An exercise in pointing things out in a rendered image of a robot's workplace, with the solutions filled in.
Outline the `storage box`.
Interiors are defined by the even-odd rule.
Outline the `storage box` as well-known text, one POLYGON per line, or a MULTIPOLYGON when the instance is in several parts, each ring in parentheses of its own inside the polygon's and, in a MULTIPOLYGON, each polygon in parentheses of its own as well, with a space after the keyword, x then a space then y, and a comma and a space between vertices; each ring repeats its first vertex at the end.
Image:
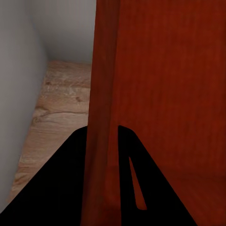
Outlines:
POLYGON ((97 0, 81 226, 121 226, 119 125, 198 226, 226 226, 226 0, 97 0))

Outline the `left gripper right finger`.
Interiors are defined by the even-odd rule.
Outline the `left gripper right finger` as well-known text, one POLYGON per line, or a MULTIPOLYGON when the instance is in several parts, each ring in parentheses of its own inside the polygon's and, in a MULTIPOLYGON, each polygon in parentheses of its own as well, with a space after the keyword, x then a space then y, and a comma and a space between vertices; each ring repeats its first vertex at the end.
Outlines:
POLYGON ((136 133, 118 126, 121 226, 198 226, 136 133), (131 158, 147 210, 137 208, 131 158))

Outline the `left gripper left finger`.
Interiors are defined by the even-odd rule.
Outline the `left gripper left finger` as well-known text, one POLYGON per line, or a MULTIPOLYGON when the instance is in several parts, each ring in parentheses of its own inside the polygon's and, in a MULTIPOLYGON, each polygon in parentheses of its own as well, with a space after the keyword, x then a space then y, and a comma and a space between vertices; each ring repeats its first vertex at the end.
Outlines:
POLYGON ((0 214, 0 226, 81 226, 87 129, 71 134, 0 214))

